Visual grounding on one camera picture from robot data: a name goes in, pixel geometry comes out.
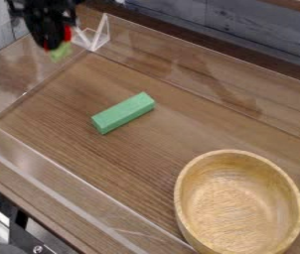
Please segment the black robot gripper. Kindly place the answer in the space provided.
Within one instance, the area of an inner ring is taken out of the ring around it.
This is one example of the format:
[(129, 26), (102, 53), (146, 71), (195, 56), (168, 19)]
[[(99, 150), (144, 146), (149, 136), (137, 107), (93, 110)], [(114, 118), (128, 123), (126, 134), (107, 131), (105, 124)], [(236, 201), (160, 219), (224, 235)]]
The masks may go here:
[(65, 23), (77, 21), (75, 7), (85, 0), (6, 0), (10, 14), (23, 18), (38, 46), (55, 50), (65, 39)]

